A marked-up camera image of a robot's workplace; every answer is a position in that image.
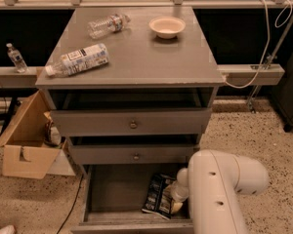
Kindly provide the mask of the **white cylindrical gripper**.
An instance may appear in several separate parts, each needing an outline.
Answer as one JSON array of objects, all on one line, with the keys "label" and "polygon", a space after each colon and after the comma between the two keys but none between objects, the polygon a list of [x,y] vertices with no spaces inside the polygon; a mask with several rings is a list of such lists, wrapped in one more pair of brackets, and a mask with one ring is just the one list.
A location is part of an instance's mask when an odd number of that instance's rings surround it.
[{"label": "white cylindrical gripper", "polygon": [[177,172],[177,178],[171,187],[171,196],[176,201],[171,204],[171,214],[176,214],[188,198],[188,169],[182,168]]}]

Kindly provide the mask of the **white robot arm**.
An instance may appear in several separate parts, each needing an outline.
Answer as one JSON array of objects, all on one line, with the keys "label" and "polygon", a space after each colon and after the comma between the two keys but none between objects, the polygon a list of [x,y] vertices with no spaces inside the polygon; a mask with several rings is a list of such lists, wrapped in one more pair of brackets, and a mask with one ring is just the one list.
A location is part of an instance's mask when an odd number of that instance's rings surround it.
[{"label": "white robot arm", "polygon": [[216,150],[194,153],[171,187],[174,201],[188,201],[194,234],[249,234],[237,196],[258,195],[269,185],[265,166]]}]

